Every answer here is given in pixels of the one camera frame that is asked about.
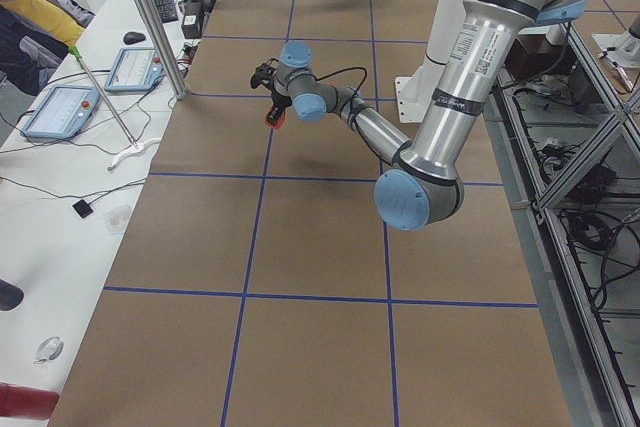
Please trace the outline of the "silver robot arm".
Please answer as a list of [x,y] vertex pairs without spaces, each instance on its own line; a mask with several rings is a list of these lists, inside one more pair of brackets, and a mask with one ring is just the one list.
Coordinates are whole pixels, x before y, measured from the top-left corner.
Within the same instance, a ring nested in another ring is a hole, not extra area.
[[464,186],[455,163],[516,36],[525,28],[577,19],[586,0],[462,0],[462,5],[464,21],[414,139],[356,89],[322,83],[303,42],[285,43],[279,57],[258,66],[250,80],[252,88],[271,93],[268,126],[279,128],[287,108],[306,122],[335,114],[390,165],[376,181],[374,200],[380,217],[398,230],[421,229],[461,207]]

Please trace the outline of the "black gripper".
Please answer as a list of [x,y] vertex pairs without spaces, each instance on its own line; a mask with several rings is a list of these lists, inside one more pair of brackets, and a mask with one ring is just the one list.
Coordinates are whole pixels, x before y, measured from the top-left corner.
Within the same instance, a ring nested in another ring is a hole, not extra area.
[[272,60],[261,63],[255,68],[250,78],[250,87],[257,89],[262,86],[270,91],[273,106],[266,114],[267,125],[281,125],[283,123],[283,109],[292,105],[291,98],[281,94],[276,88],[276,70]]

